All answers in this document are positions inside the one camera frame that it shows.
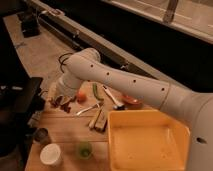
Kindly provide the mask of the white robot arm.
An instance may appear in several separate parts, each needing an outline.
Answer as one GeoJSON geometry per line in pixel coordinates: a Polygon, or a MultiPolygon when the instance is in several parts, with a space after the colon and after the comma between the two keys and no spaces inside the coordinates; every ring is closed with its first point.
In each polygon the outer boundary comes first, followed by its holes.
{"type": "Polygon", "coordinates": [[[184,123],[191,131],[186,171],[213,171],[213,93],[177,85],[103,65],[94,48],[71,55],[56,82],[59,96],[74,97],[85,81],[95,81],[145,101],[184,123]]]}

